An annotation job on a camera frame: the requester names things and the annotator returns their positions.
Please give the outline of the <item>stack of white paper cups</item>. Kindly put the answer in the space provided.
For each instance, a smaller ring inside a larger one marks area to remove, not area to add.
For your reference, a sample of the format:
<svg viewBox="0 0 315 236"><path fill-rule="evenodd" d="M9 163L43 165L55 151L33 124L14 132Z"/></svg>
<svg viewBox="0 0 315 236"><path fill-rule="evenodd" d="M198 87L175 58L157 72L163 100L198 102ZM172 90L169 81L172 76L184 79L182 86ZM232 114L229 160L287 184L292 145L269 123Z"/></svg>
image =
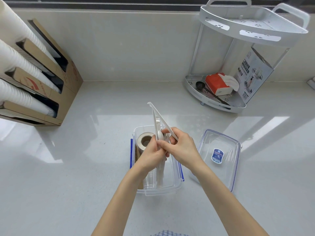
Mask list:
<svg viewBox="0 0 315 236"><path fill-rule="evenodd" d="M53 90L61 93L61 90L38 67L26 60L20 53L0 39L0 75L8 71L11 72L16 67L23 69Z"/></svg>
<svg viewBox="0 0 315 236"><path fill-rule="evenodd" d="M53 118L57 116L57 113L52 108L35 99L28 92L0 79L0 103L4 101L16 103Z"/></svg>
<svg viewBox="0 0 315 236"><path fill-rule="evenodd" d="M29 39L57 64L41 40L3 0L0 0L0 39L18 51L27 60L30 58L27 57L27 54L24 54L24 51L16 43Z"/></svg>

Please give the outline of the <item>clear container lid blue label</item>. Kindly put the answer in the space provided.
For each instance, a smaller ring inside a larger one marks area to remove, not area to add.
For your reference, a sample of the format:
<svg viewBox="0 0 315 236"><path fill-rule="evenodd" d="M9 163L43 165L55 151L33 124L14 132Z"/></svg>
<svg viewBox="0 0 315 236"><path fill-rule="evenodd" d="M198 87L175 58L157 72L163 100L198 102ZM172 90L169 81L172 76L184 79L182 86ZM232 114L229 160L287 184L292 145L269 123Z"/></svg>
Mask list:
<svg viewBox="0 0 315 236"><path fill-rule="evenodd" d="M197 150L208 167L232 192L242 145L236 139L207 129Z"/></svg>

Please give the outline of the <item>clear plastic storage container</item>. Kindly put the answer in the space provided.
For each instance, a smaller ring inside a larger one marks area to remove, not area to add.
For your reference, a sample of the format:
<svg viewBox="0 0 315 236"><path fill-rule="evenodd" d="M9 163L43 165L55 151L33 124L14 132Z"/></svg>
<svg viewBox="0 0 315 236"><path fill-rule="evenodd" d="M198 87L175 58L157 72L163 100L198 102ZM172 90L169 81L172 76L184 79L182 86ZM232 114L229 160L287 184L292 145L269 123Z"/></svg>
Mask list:
<svg viewBox="0 0 315 236"><path fill-rule="evenodd" d="M133 131L133 137L130 143L130 168L136 163L140 157L140 148L138 148L138 139L147 137L149 132L155 134L153 125L136 127ZM176 192L182 185L184 176L181 164L170 155L165 162L163 181L161 186L157 185L157 170L150 171L147 177L139 185L137 193L146 196L158 196Z"/></svg>

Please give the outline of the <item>orange tissue pack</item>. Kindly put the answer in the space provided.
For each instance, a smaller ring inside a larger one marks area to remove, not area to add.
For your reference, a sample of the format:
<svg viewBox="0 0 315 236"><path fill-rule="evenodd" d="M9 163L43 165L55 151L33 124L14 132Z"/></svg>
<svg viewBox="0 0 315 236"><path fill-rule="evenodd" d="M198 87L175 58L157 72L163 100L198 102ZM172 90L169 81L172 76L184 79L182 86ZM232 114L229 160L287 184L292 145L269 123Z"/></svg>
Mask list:
<svg viewBox="0 0 315 236"><path fill-rule="evenodd" d="M205 84L216 96L229 95L239 89L238 81L233 76L224 73L207 75Z"/></svg>

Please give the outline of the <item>person's right hand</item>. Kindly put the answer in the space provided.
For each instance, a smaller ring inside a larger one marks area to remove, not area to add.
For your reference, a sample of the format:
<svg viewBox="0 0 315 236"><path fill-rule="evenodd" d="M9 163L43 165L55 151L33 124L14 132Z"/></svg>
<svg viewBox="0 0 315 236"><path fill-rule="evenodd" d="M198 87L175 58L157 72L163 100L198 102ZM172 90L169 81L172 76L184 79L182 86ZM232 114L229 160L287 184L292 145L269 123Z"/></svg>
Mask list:
<svg viewBox="0 0 315 236"><path fill-rule="evenodd" d="M167 152L173 155L179 163L188 168L192 173L206 168L207 166L199 155L194 140L187 133L176 127L172 127L171 129L178 137L178 141L171 136L169 141L174 145L174 150Z"/></svg>

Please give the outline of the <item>black measuring scoop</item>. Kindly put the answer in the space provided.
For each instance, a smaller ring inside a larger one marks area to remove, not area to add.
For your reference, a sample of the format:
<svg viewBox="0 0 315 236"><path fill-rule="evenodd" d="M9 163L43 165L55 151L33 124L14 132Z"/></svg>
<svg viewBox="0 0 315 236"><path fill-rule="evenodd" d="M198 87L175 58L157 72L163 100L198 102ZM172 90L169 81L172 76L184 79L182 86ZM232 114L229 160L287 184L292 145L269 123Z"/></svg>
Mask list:
<svg viewBox="0 0 315 236"><path fill-rule="evenodd" d="M220 103L230 106L227 102L223 101L218 96L216 96L211 90L209 90L206 87L206 84L204 82L197 81L195 85L196 85L197 90L199 90L199 91L205 90L207 93L210 93L215 99L217 99Z"/></svg>

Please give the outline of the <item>dark window frame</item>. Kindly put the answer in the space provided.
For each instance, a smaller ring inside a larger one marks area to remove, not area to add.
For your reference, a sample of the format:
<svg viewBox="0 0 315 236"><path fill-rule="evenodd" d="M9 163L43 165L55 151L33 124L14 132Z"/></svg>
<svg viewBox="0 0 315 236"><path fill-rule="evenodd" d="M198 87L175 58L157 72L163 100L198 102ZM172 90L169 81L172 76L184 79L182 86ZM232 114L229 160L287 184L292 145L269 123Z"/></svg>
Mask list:
<svg viewBox="0 0 315 236"><path fill-rule="evenodd" d="M4 0L11 8L197 12L209 0ZM251 0L253 6L273 9L280 3L315 14L315 0Z"/></svg>

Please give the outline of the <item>person's left forearm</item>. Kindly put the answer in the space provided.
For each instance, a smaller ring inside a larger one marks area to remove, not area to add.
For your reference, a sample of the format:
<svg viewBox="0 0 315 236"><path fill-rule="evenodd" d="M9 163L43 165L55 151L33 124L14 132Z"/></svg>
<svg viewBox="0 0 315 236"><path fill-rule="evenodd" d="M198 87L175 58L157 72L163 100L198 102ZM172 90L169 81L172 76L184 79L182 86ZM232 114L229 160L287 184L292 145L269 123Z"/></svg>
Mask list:
<svg viewBox="0 0 315 236"><path fill-rule="evenodd" d="M91 236L123 236L138 186L149 171L138 165L126 173Z"/></svg>

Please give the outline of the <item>cardboard cup dispenser box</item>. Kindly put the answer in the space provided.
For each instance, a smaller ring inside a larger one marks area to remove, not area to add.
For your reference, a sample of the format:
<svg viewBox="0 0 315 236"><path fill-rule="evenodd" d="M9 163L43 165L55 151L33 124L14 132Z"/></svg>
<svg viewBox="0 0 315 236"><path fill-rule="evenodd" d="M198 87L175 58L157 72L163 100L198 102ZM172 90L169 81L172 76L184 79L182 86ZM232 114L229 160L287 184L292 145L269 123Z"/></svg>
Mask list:
<svg viewBox="0 0 315 236"><path fill-rule="evenodd" d="M20 67L0 74L0 79L9 81L12 86L29 93L35 99L56 112L56 117L47 116L38 111L18 105L10 101L0 102L0 119L6 119L35 127L58 127L64 121L82 83L83 79L69 55L57 44L37 19L28 20L39 35L58 53L54 63L29 38L17 43L17 46L35 63L45 67L52 76L47 76L61 91L50 88L42 81L36 79Z"/></svg>

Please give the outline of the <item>person's left hand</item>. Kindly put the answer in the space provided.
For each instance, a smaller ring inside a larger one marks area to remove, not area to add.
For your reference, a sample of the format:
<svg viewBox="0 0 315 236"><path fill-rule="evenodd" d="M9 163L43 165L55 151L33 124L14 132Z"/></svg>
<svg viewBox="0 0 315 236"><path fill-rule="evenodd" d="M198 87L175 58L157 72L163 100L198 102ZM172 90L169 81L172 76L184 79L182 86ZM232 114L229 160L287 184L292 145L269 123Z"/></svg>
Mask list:
<svg viewBox="0 0 315 236"><path fill-rule="evenodd" d="M141 154L140 158L134 164L136 172L139 174L141 180L144 180L148 173L155 169L162 160L166 160L170 153L160 148L156 154L148 154L148 146Z"/></svg>

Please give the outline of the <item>printed product packaging box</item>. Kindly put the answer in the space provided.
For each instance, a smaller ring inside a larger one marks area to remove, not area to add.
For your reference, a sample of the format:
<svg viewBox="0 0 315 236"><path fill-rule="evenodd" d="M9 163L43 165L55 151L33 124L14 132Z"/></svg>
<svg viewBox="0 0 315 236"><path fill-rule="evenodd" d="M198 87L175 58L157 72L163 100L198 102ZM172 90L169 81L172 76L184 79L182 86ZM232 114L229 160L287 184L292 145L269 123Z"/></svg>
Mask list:
<svg viewBox="0 0 315 236"><path fill-rule="evenodd" d="M251 47L237 68L234 78L239 83L238 94L245 104L254 96L274 71L272 66Z"/></svg>

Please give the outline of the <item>person's plaid clothing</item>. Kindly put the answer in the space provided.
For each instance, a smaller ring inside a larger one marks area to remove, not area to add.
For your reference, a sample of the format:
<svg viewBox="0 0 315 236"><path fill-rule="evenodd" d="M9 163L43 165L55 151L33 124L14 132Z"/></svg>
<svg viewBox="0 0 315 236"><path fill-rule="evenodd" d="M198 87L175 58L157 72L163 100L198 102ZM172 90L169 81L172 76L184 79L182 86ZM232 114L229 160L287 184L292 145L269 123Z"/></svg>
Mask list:
<svg viewBox="0 0 315 236"><path fill-rule="evenodd" d="M162 230L156 234L151 234L150 236L189 236L187 234L176 233L171 230Z"/></svg>

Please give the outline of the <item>person's right forearm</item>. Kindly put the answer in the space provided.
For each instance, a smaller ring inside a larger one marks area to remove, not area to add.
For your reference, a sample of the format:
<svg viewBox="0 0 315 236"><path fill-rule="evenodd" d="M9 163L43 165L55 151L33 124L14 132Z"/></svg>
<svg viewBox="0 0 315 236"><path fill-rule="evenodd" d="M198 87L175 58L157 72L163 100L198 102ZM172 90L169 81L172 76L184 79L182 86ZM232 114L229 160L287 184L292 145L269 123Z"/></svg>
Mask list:
<svg viewBox="0 0 315 236"><path fill-rule="evenodd" d="M228 236L269 236L202 159L194 160L189 169L201 184Z"/></svg>

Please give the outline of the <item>brown paper tape roll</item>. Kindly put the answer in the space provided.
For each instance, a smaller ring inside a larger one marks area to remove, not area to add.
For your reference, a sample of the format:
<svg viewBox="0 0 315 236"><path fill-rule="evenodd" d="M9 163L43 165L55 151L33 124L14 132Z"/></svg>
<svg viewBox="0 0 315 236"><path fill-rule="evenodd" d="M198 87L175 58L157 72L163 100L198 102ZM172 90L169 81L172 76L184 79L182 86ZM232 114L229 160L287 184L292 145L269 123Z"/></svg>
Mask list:
<svg viewBox="0 0 315 236"><path fill-rule="evenodd" d="M153 135L154 134L151 133L151 132L144 132L137 138L137 141L136 141L137 159L140 158L140 156L143 153L143 151L147 148L147 146L148 146L149 142L151 141Z"/></svg>

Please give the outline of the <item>white metal corner shelf rack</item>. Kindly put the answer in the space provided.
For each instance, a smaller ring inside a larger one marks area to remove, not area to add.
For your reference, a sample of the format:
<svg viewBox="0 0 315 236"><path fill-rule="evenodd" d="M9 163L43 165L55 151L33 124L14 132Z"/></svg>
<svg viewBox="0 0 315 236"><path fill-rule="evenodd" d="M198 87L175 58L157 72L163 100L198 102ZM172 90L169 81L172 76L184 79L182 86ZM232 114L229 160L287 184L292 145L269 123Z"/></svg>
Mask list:
<svg viewBox="0 0 315 236"><path fill-rule="evenodd" d="M206 76L211 75L192 74L203 29L207 27L233 38L222 66L217 72L227 75L227 71L223 69L227 66L226 61L231 57L238 40L251 43L250 49L254 48L275 70L287 52L308 33L310 20L311 17L307 12L286 3L280 3L270 10L253 6L251 0L209 0L206 5L200 7L201 25L189 74L184 80L186 89L203 106L208 105L231 113L242 112L247 104L243 102L238 92L233 91L229 95L218 96L230 105L228 106L220 103L205 90L196 89L197 81L205 83Z"/></svg>

